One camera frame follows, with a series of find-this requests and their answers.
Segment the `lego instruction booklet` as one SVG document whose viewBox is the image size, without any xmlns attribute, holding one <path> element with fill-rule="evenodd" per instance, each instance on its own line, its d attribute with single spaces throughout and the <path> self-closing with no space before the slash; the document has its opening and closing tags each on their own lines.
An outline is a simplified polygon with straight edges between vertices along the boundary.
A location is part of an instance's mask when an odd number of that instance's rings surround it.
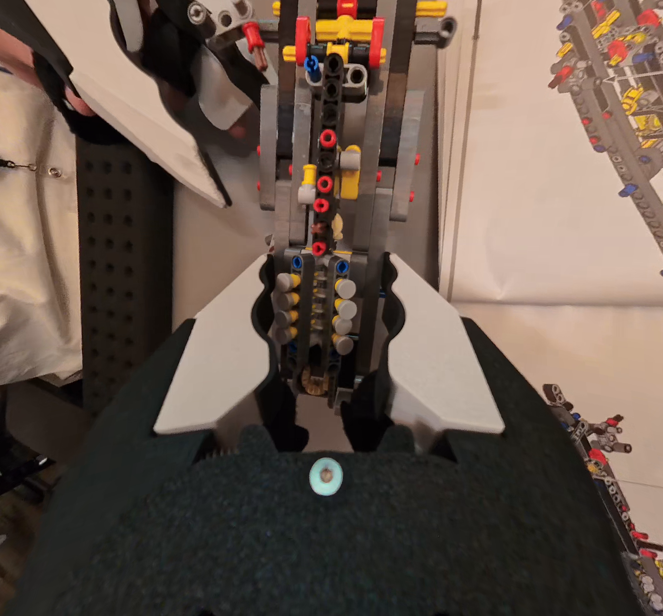
<svg viewBox="0 0 663 616">
<path fill-rule="evenodd" d="M 662 0 L 454 8 L 440 291 L 568 416 L 661 615 Z"/>
</svg>

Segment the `lego technic car chassis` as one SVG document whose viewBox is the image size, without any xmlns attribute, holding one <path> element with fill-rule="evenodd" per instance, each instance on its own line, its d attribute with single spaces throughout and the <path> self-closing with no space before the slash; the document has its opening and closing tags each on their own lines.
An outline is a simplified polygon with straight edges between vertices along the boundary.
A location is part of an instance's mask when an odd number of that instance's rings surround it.
<svg viewBox="0 0 663 616">
<path fill-rule="evenodd" d="M 412 50 L 445 48 L 456 23 L 439 0 L 277 0 L 272 13 L 257 186 L 276 214 L 271 335 L 294 396 L 339 410 L 371 372 L 388 228 L 414 197 L 426 97 L 409 88 Z"/>
</svg>

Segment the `person's white jacket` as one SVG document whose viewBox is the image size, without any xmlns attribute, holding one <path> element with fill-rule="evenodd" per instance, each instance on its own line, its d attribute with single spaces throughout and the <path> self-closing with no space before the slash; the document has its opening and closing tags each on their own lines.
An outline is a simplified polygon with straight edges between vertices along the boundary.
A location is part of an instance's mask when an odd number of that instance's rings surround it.
<svg viewBox="0 0 663 616">
<path fill-rule="evenodd" d="M 45 94 L 1 73 L 1 384 L 81 370 L 76 142 Z"/>
</svg>

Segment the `black perforated board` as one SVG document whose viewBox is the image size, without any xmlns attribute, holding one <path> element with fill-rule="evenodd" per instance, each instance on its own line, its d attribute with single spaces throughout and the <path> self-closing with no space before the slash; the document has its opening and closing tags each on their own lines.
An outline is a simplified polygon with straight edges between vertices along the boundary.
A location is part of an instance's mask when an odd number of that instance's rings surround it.
<svg viewBox="0 0 663 616">
<path fill-rule="evenodd" d="M 82 396 L 99 414 L 170 336 L 174 181 L 138 148 L 76 139 Z"/>
</svg>

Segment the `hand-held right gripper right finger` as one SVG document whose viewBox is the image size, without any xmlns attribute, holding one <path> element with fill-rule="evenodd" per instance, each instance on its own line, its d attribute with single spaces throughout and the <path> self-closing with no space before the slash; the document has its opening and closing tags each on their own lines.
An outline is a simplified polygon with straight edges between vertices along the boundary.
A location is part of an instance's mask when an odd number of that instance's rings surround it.
<svg viewBox="0 0 663 616">
<path fill-rule="evenodd" d="M 414 436 L 501 434 L 505 424 L 455 308 L 392 253 L 382 287 L 379 411 Z"/>
</svg>

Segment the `light grey lego connector assembly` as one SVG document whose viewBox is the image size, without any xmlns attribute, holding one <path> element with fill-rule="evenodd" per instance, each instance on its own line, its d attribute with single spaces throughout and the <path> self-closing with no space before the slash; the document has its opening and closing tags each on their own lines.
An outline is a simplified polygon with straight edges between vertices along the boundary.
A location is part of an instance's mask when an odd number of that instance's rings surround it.
<svg viewBox="0 0 663 616">
<path fill-rule="evenodd" d="M 217 16 L 218 31 L 214 37 L 217 48 L 226 48 L 244 37 L 248 52 L 253 56 L 260 72 L 268 69 L 265 43 L 258 22 L 254 19 L 253 6 L 248 0 L 229 0 L 230 10 L 222 10 Z"/>
</svg>

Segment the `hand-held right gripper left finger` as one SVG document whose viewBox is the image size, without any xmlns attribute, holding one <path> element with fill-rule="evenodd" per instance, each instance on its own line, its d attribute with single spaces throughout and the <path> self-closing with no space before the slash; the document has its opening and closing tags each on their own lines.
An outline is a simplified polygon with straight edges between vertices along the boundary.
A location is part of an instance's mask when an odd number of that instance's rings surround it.
<svg viewBox="0 0 663 616">
<path fill-rule="evenodd" d="M 238 436 L 246 425 L 273 422 L 281 399 L 268 336 L 274 287 L 273 256 L 262 255 L 195 315 L 155 434 Z"/>
</svg>

